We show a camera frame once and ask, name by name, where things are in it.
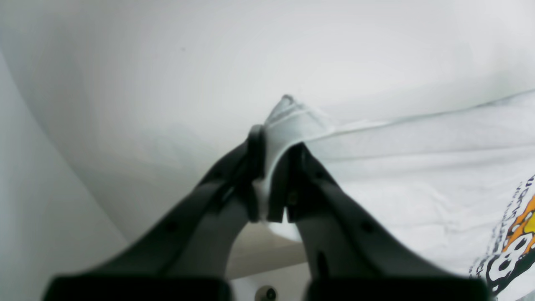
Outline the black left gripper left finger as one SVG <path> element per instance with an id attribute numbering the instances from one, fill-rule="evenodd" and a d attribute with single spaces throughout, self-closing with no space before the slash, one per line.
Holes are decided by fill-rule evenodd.
<path id="1" fill-rule="evenodd" d="M 48 286 L 44 301 L 232 301 L 225 273 L 232 246 L 259 220 L 253 182 L 263 175 L 265 131 L 219 159 L 199 184 L 119 255 Z"/>

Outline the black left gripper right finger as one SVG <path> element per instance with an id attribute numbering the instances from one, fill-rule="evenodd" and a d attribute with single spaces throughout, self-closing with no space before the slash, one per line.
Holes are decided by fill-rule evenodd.
<path id="1" fill-rule="evenodd" d="M 483 281 L 456 276 L 409 250 L 350 198 L 304 145 L 279 158 L 271 222 L 296 225 L 311 281 L 305 301 L 489 301 Z"/>

